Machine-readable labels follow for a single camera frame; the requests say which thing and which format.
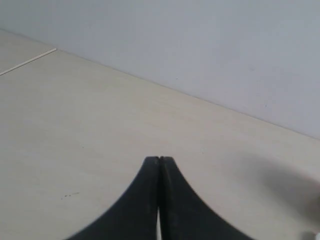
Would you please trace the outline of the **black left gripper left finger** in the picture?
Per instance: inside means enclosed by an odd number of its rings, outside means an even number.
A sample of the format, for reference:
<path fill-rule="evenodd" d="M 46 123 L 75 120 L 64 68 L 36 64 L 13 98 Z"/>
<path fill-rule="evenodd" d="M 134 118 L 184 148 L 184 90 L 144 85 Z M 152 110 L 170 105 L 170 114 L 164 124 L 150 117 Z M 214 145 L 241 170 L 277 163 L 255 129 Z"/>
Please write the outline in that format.
<path fill-rule="evenodd" d="M 121 197 L 70 240 L 156 240 L 160 158 L 146 157 Z"/>

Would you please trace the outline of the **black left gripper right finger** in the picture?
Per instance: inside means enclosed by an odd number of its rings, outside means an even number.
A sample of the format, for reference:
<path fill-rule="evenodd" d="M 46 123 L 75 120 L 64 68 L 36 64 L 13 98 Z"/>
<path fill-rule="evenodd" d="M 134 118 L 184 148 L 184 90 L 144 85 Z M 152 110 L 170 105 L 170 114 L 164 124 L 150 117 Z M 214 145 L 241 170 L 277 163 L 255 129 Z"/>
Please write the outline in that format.
<path fill-rule="evenodd" d="M 159 159 L 158 209 L 163 240 L 250 240 L 192 189 L 174 158 Z"/>

